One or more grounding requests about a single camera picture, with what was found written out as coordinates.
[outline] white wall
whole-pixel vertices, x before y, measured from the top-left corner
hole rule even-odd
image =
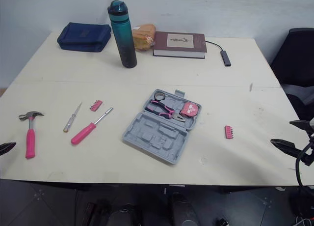
[[[108,23],[112,0],[0,0],[0,87],[7,87],[51,31]],[[124,0],[133,26],[206,36],[253,37],[271,61],[290,28],[314,27],[314,0]]]

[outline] wire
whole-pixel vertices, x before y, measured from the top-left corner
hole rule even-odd
[[[304,186],[301,177],[300,177],[300,160],[304,156],[304,154],[312,147],[314,143],[310,142],[298,155],[295,161],[295,173],[296,173],[296,179],[298,180],[298,184],[300,185],[301,189],[304,190],[307,194],[314,197],[314,192],[310,190],[308,187]]]
[[[295,223],[297,223],[297,222],[298,222],[298,218],[299,218],[299,216],[297,216],[297,217],[295,218]]]
[[[210,41],[205,41],[205,42],[207,42],[207,43],[211,43],[211,44],[213,44],[213,45],[216,45],[217,47],[219,47],[219,48],[220,48],[220,50],[222,50],[222,51],[223,51],[223,49],[222,49],[222,47],[221,47],[220,45],[218,45],[218,44],[216,44],[216,43],[213,43],[213,42],[210,42]]]
[[[303,226],[305,226],[304,222],[307,220],[308,222],[310,222],[310,226],[312,226],[312,221],[310,219],[303,219],[302,217],[300,217],[301,221],[297,222],[298,221],[298,216],[296,217],[295,219],[295,222],[296,224],[292,225],[292,226],[297,226],[299,225],[300,223],[303,223]]]
[[[74,201],[74,226],[77,225],[77,205],[78,205],[78,190],[76,190],[76,193],[75,193],[75,201]]]

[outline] screwdriver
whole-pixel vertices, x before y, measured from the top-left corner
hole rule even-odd
[[[68,123],[65,125],[65,127],[64,127],[64,129],[63,129],[63,132],[64,132],[64,133],[67,133],[67,132],[69,131],[69,129],[70,129],[70,127],[71,127],[71,125],[72,125],[72,123],[73,123],[75,117],[77,117],[77,114],[78,114],[78,112],[79,112],[79,109],[80,109],[81,105],[82,105],[82,102],[79,104],[79,106],[77,107],[77,109],[75,110],[75,112],[71,115],[71,117],[70,117]]]
[[[113,107],[111,107],[108,111],[106,111],[96,122],[90,123],[88,126],[83,128],[78,134],[75,135],[74,138],[71,139],[71,143],[76,145],[79,144],[87,135],[90,134],[95,128],[96,124],[101,121],[106,115],[108,115],[113,110]]]

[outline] book cover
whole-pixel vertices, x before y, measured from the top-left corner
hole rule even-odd
[[[154,50],[206,53],[204,34],[156,31]]]

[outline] book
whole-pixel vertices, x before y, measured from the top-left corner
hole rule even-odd
[[[154,56],[205,58],[205,36],[200,33],[156,31]]]

